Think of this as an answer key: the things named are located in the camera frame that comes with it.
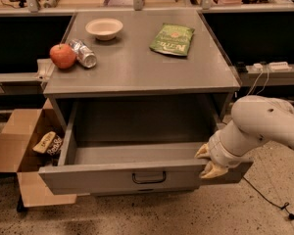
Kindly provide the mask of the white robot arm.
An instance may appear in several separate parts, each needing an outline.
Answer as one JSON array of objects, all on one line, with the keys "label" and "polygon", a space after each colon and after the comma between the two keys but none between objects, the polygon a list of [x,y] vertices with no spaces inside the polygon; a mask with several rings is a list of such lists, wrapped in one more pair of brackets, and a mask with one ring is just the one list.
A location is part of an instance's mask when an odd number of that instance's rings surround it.
[{"label": "white robot arm", "polygon": [[269,141],[294,151],[294,107],[276,98],[240,98],[231,108],[231,121],[197,151],[197,159],[209,160],[200,177],[211,179],[228,173],[246,162],[249,151]]}]

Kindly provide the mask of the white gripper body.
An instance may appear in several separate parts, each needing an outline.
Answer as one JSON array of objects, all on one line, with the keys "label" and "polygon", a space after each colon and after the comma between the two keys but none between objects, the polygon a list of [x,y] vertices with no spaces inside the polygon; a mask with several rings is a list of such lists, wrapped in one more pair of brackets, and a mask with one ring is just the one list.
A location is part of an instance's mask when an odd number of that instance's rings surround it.
[{"label": "white gripper body", "polygon": [[211,160],[216,164],[226,168],[235,168],[242,163],[242,158],[229,153],[221,142],[221,131],[212,135],[208,142]]}]

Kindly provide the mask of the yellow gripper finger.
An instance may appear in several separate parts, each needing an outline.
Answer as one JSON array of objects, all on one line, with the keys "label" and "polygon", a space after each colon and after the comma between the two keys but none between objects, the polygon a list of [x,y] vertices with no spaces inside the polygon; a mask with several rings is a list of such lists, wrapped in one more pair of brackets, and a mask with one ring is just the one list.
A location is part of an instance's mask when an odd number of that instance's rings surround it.
[{"label": "yellow gripper finger", "polygon": [[195,154],[196,159],[204,159],[208,158],[209,156],[210,154],[208,144],[203,144]]},{"label": "yellow gripper finger", "polygon": [[201,179],[213,179],[228,173],[228,168],[220,164],[209,161],[200,173]]}]

